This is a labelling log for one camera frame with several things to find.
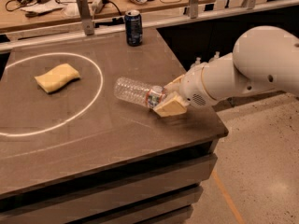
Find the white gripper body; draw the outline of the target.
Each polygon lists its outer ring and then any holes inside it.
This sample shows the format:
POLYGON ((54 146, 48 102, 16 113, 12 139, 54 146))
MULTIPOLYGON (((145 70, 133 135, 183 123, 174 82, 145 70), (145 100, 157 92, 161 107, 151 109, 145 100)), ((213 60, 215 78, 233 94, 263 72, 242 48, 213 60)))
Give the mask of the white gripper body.
POLYGON ((205 65, 206 63, 200 63, 192 67, 179 84, 179 94, 193 107, 213 106, 218 102, 206 91, 205 65))

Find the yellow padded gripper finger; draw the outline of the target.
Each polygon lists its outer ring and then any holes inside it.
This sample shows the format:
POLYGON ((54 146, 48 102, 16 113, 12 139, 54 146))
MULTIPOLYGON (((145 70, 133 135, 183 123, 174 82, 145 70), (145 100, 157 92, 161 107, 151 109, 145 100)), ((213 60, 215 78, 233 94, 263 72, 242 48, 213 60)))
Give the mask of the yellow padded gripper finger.
POLYGON ((177 116, 187 112, 189 103, 176 91, 171 92, 153 110, 160 117, 177 116))
POLYGON ((169 93, 171 93, 173 91, 179 92, 179 86, 180 86, 180 83, 181 83, 181 81, 182 81, 183 78, 184 78, 183 75, 181 75, 179 77, 176 77, 173 81, 171 81, 168 84, 166 84, 164 86, 164 88, 169 93))

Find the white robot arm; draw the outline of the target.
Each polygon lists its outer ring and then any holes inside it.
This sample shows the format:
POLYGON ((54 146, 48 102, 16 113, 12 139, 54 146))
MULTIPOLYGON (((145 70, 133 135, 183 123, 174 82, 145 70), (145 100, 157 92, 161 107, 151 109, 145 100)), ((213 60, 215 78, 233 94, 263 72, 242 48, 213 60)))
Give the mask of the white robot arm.
POLYGON ((216 105, 232 97, 249 97, 268 91, 299 95, 299 38, 273 27, 247 30, 233 51, 189 71, 165 86, 167 96, 154 111, 161 117, 216 105))

